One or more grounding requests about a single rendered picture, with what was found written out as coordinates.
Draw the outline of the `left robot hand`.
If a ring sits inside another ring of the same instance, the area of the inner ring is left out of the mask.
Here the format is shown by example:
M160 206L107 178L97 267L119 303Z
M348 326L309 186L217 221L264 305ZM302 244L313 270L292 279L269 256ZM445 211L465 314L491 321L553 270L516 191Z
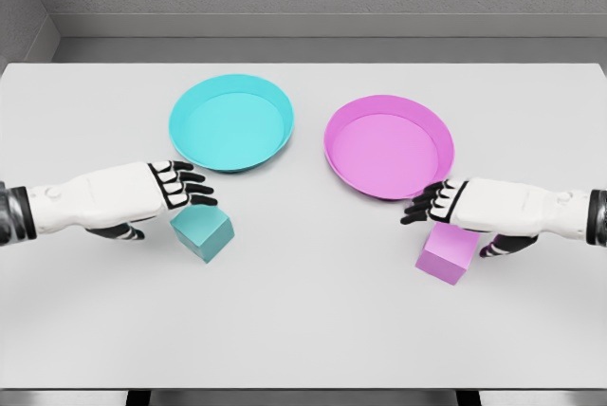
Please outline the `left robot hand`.
M137 222L188 206L214 207L218 201L206 178L190 162L135 162L82 175L83 201L77 223L88 232L113 240L145 238Z

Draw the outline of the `cyan block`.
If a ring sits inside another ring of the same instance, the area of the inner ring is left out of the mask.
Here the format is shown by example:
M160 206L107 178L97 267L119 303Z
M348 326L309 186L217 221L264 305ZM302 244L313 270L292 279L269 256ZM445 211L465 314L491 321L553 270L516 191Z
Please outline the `cyan block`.
M205 263L209 263L234 237L230 218L215 206L189 206L170 224L177 239Z

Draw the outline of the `pink block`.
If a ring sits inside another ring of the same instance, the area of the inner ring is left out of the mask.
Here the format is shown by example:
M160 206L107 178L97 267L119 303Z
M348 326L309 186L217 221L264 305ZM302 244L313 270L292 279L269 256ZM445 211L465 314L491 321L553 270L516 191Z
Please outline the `pink block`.
M449 285L456 285L468 271L480 233L436 223L415 266Z

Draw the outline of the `pink plate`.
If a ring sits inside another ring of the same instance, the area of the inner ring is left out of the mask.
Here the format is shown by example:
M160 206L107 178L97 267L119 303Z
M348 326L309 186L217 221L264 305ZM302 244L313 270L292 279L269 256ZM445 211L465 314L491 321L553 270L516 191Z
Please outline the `pink plate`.
M350 101L326 124L323 149L334 173L354 190L401 200L447 177L451 132L428 107L394 95Z

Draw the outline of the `cyan plate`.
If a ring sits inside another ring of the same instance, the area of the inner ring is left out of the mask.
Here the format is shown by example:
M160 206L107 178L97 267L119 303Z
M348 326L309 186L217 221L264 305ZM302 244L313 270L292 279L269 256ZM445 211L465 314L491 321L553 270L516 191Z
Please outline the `cyan plate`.
M275 83L246 74L212 77L188 89L169 117L169 137L191 163L224 173L274 157L294 129L290 98Z

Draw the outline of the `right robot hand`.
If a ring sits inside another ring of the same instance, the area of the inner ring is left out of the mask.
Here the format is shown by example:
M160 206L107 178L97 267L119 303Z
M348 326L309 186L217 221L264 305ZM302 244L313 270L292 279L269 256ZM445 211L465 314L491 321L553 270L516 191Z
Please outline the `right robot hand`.
M447 179L414 197L400 223L432 220L465 231L493 233L482 257L512 254L537 242L544 229L544 204L552 193L542 188L492 179Z

